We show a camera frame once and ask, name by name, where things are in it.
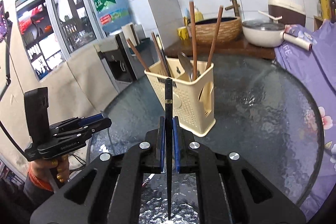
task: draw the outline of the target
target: yellow bottle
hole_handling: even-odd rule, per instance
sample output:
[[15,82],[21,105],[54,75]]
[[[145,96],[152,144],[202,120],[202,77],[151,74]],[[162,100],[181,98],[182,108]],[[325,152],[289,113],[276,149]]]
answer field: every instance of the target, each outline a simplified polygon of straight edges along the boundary
[[203,14],[195,7],[195,22],[203,20]]

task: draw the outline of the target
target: hand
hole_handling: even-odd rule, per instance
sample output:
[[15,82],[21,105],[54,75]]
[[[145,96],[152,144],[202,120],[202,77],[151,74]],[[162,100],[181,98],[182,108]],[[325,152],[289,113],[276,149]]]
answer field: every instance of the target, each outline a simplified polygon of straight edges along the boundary
[[40,180],[49,182],[48,169],[57,167],[57,179],[65,182],[70,176],[68,155],[63,155],[54,160],[34,160],[30,163],[31,172]]

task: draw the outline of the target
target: brown and beige container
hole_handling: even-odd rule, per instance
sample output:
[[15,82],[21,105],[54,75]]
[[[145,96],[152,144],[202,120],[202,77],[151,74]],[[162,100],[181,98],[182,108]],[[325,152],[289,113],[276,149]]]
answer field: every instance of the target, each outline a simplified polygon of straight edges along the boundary
[[306,25],[306,13],[302,6],[290,0],[268,0],[268,14],[273,17],[280,17],[282,24]]
[[[197,61],[201,76],[190,82],[178,59],[167,58],[173,80],[173,116],[178,116],[180,126],[198,137],[204,137],[214,126],[214,85],[213,63],[206,69],[207,63]],[[162,107],[165,107],[165,84],[162,63],[159,61],[144,72]]]

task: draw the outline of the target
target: window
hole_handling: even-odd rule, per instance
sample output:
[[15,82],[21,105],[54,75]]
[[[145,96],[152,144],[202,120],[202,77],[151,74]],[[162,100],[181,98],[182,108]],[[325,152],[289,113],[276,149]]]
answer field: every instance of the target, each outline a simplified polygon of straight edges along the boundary
[[17,18],[28,58],[41,80],[65,60],[45,0],[36,0],[22,8]]
[[53,0],[62,36],[69,52],[96,39],[83,0]]

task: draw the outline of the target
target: bronze faucet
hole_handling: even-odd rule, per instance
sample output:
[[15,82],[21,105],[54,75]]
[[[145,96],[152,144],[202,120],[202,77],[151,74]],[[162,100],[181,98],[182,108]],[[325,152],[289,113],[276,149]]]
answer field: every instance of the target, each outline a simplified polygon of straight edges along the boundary
[[238,4],[237,0],[231,0],[231,2],[232,2],[232,5],[229,7],[225,7],[225,10],[228,11],[233,8],[233,11],[235,12],[235,16],[240,17],[240,14],[239,14],[240,5]]

